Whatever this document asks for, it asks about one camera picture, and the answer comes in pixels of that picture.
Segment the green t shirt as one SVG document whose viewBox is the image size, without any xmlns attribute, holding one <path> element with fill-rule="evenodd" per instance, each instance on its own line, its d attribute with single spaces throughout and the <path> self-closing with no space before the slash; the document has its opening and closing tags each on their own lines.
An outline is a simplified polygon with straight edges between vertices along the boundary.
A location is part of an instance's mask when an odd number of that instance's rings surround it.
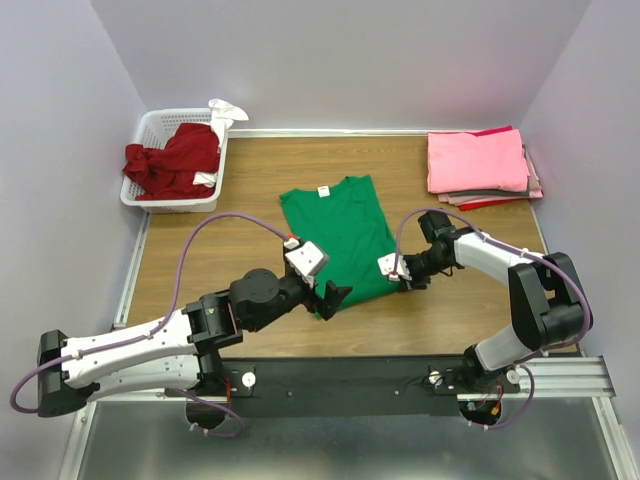
<svg viewBox="0 0 640 480">
<path fill-rule="evenodd" d="M 329 257 L 316 275 L 317 292 L 327 284 L 350 287 L 342 309 L 399 291 L 381 273 L 378 259 L 395 251 L 396 241 L 370 176 L 346 176 L 333 186 L 292 189 L 280 195 L 290 231 Z"/>
</svg>

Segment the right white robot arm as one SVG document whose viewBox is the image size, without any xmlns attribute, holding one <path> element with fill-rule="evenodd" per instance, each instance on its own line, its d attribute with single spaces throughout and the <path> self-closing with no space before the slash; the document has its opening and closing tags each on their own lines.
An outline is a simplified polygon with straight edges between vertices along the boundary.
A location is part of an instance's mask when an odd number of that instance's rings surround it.
<svg viewBox="0 0 640 480">
<path fill-rule="evenodd" d="M 575 345 L 592 328 L 592 309 L 568 255 L 517 248 L 442 209 L 415 210 L 401 223 L 413 216 L 430 248 L 413 255 L 396 249 L 389 280 L 405 291 L 419 290 L 434 275 L 470 267 L 508 289 L 510 324 L 465 350 L 454 381 L 483 391 L 508 367 Z"/>
</svg>

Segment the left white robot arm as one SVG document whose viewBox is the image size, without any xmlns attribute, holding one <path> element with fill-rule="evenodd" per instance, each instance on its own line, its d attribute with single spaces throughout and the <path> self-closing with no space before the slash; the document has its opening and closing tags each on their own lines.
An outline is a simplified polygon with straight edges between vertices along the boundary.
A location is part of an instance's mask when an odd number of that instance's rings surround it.
<svg viewBox="0 0 640 480">
<path fill-rule="evenodd" d="M 98 380 L 118 367 L 176 354 L 207 355 L 242 341 L 299 305 L 330 319 L 351 293 L 350 286 L 329 280 L 325 295 L 316 292 L 313 276 L 291 270 L 277 277 L 267 269 L 253 269 L 227 290 L 202 296 L 166 318 L 132 329 L 95 337 L 71 338 L 60 330 L 40 337 L 37 374 L 37 415 L 50 418 L 84 407 L 94 393 L 106 388 Z"/>
</svg>

